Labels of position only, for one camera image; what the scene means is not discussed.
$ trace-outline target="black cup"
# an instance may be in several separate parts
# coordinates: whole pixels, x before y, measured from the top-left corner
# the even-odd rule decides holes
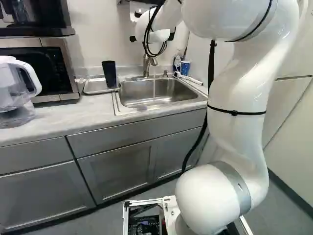
[[[108,88],[116,88],[116,67],[115,61],[106,60],[102,61],[102,68]]]

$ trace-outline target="kitchen cabinet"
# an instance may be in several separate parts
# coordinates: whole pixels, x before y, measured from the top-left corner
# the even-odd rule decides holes
[[[199,127],[78,159],[96,202],[101,204],[177,173],[200,130]],[[189,165],[197,160],[203,143],[191,156]]]
[[[268,167],[313,207],[313,84],[266,146]]]
[[[188,131],[183,131],[173,135],[159,138],[155,145],[157,146],[157,158],[155,166],[155,179],[162,179],[181,171],[182,162],[194,145],[199,136],[201,128],[195,128]],[[201,144],[190,156],[188,166],[196,163],[199,157]]]
[[[74,161],[0,176],[0,202],[5,232],[95,206]]]
[[[0,147],[0,175],[73,160],[65,137]]]
[[[142,142],[78,159],[98,204],[147,185],[152,180],[156,157],[153,142]]]
[[[265,147],[291,113],[312,77],[291,77],[274,82],[268,98],[262,144]]]
[[[76,158],[202,126],[206,109],[137,121],[67,136]]]

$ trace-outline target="faucet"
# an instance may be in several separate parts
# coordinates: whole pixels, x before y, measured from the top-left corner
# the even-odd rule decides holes
[[[150,65],[157,66],[158,62],[156,58],[150,58],[146,53],[143,56],[143,77],[149,77]]]

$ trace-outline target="black cable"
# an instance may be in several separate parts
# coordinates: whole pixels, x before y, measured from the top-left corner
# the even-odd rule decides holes
[[[149,48],[149,33],[150,33],[150,31],[153,31],[152,30],[153,20],[155,19],[157,13],[159,12],[160,8],[165,3],[165,1],[166,0],[160,0],[159,1],[159,3],[156,6],[156,9],[155,9],[153,15],[151,16],[151,18],[150,18],[150,11],[151,11],[152,8],[150,8],[150,10],[149,10],[149,22],[148,22],[148,25],[146,27],[145,34],[144,34],[143,48],[144,48],[146,54],[148,55],[148,57],[150,57],[150,58],[154,58],[154,57],[157,57],[157,56],[161,55],[167,48],[167,42],[162,43],[162,46],[161,46],[161,48],[160,48],[158,53],[151,52],[151,50]]]
[[[268,8],[265,12],[265,15],[262,17],[261,21],[255,26],[254,29],[252,29],[247,35],[239,38],[239,39],[236,39],[236,40],[232,40],[232,41],[227,41],[228,43],[234,43],[234,42],[238,42],[238,41],[241,41],[245,38],[247,38],[248,36],[250,36],[252,33],[254,33],[260,26],[261,24],[263,23],[263,21],[266,19],[266,17],[268,16],[268,13],[269,13],[269,10],[270,8],[272,7],[272,3],[273,3],[273,0],[269,0],[269,3],[268,3]]]
[[[191,154],[195,151],[195,149],[198,147],[198,145],[200,144],[204,134],[205,134],[205,131],[206,131],[206,128],[207,128],[207,113],[205,114],[205,118],[204,118],[204,122],[203,122],[203,126],[200,130],[200,134],[196,140],[196,142],[194,143],[194,145],[191,147],[191,149],[189,150],[189,152],[187,153],[186,157],[184,158],[184,161],[182,162],[182,167],[181,167],[181,172],[184,173],[186,171],[186,167],[187,167],[187,163],[188,163],[188,160],[191,156]]]
[[[216,47],[216,43],[214,40],[211,41],[210,44],[210,56],[209,56],[209,65],[208,65],[208,91],[210,90],[210,86],[213,82],[214,79],[214,53],[215,53],[215,47]],[[195,149],[198,147],[198,145],[200,144],[201,140],[204,137],[205,131],[207,128],[207,111],[205,114],[205,118],[204,118],[204,122],[203,122],[203,126],[200,130],[199,136],[196,140],[196,142],[194,143],[194,145],[191,147],[191,149],[189,150],[189,152],[187,153],[187,155],[184,158],[184,161],[182,162],[182,166],[181,166],[181,172],[184,173],[186,171],[186,167],[187,167],[187,163],[188,160],[191,156],[191,154],[195,151]]]

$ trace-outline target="blue cup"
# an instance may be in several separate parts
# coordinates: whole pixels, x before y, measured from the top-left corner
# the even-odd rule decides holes
[[[181,62],[181,75],[188,76],[188,72],[190,69],[190,61],[183,60]]]

